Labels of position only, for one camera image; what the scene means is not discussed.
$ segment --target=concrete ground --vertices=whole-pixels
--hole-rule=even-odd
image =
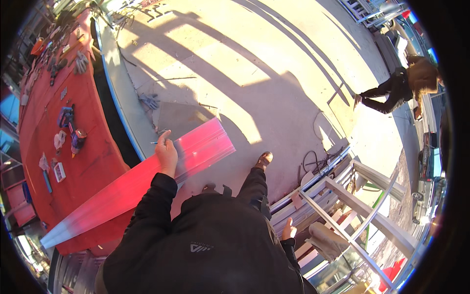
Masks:
[[[134,23],[118,37],[137,65],[126,63],[137,93],[219,108],[237,149],[186,181],[175,213],[210,181],[236,195],[265,150],[274,154],[266,174],[271,203],[295,188],[309,150],[323,159],[323,148],[350,142],[362,162],[391,175],[403,148],[395,121],[366,107],[353,112],[352,105],[354,92],[385,81],[387,69],[370,32],[335,1],[160,4],[134,11]]]

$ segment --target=power drill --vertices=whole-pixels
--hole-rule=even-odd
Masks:
[[[57,119],[59,127],[69,127],[70,137],[72,138],[72,158],[80,152],[86,139],[86,132],[82,129],[75,128],[75,124],[73,122],[74,106],[75,104],[72,104],[72,107],[62,107],[59,113],[59,118]]]

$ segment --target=parked vehicle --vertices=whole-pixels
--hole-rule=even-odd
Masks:
[[[425,225],[430,221],[435,200],[436,191],[439,197],[442,192],[442,186],[438,184],[441,178],[441,161],[438,148],[437,135],[434,132],[425,133],[423,136],[423,150],[418,154],[419,161],[419,180],[418,190],[412,193],[412,197],[416,199],[413,208],[413,223]]]

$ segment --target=person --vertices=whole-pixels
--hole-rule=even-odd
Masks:
[[[161,171],[99,267],[95,292],[317,294],[299,272],[292,219],[281,240],[269,223],[265,169],[272,153],[259,157],[236,198],[228,188],[219,194],[208,184],[171,221],[178,154],[170,132],[155,147]]]
[[[367,107],[388,114],[408,100],[413,94],[418,106],[414,109],[415,119],[419,119],[423,109],[423,94],[438,92],[438,83],[444,82],[438,69],[426,57],[407,56],[408,69],[398,67],[392,76],[377,88],[354,96],[354,109],[362,102]],[[389,95],[384,103],[371,98]]]

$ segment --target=work glove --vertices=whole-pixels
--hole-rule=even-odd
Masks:
[[[157,109],[159,107],[158,102],[160,102],[160,100],[155,99],[155,97],[156,95],[148,96],[146,94],[142,94],[139,96],[139,100],[142,100],[151,109]]]
[[[80,51],[77,51],[77,58],[75,58],[75,68],[73,69],[73,73],[77,74],[83,74],[86,72],[86,65],[88,64],[88,58],[81,53]]]

